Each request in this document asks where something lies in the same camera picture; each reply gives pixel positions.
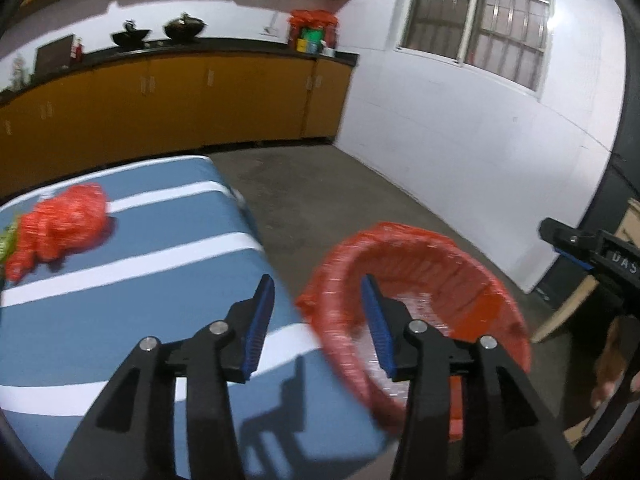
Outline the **right hand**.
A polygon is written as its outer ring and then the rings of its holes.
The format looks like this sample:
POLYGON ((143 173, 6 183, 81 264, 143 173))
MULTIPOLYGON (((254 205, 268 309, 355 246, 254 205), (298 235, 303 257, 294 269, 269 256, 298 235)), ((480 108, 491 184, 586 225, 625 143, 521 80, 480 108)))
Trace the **right hand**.
POLYGON ((592 408, 598 408, 612 398, 638 344, 639 321, 632 316, 614 318, 608 328, 603 351, 594 364, 596 386, 590 396, 592 408))

